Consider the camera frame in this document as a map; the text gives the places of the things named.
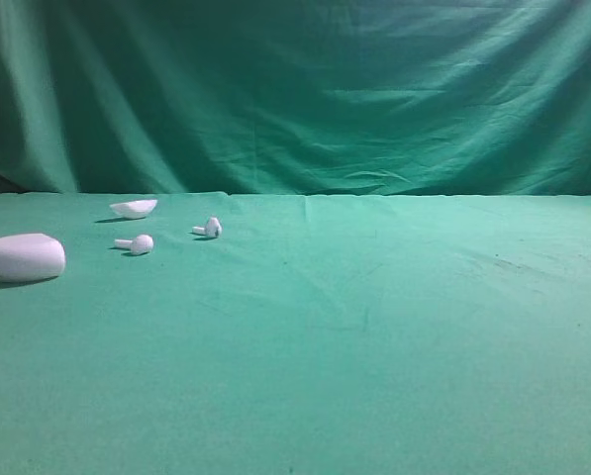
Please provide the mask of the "green backdrop cloth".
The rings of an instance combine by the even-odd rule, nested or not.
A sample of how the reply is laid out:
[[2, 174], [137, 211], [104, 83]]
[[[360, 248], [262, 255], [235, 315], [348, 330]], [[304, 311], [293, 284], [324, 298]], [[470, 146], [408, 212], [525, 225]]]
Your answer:
[[591, 195], [591, 1], [0, 1], [0, 192]]

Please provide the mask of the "white earbud case base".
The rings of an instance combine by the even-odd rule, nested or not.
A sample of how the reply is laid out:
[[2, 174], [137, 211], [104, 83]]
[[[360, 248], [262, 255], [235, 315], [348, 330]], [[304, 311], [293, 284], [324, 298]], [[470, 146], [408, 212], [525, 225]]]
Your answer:
[[51, 279], [65, 267], [65, 250], [54, 237], [40, 233], [0, 237], [0, 282]]

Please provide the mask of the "white earbud case lid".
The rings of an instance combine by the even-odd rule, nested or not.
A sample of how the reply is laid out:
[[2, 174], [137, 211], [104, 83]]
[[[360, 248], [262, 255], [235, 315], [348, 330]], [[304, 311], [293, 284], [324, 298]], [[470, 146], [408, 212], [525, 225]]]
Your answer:
[[156, 205], [156, 199], [143, 199], [114, 203], [111, 204], [109, 208], [120, 218], [137, 220], [148, 216], [154, 210]]

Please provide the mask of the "green table cloth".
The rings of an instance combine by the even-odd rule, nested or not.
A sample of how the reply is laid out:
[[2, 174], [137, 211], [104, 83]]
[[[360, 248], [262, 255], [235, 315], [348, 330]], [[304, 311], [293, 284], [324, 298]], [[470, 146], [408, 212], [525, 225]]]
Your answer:
[[0, 474], [591, 474], [591, 196], [111, 203], [0, 195]]

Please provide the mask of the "white bluetooth earbud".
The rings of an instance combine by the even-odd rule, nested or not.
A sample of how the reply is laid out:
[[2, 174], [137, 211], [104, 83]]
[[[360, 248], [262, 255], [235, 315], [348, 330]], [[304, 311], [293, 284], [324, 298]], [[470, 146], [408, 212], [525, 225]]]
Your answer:
[[222, 232], [222, 224], [215, 216], [210, 217], [204, 226], [194, 226], [192, 228], [193, 235], [203, 238], [218, 238]]

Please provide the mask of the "white earbud near case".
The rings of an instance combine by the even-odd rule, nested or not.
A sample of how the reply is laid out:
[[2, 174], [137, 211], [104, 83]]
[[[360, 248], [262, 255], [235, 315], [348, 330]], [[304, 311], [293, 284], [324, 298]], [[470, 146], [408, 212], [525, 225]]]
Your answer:
[[154, 241], [150, 235], [139, 235], [133, 239], [116, 238], [114, 247], [126, 250], [130, 255], [143, 255], [153, 250]]

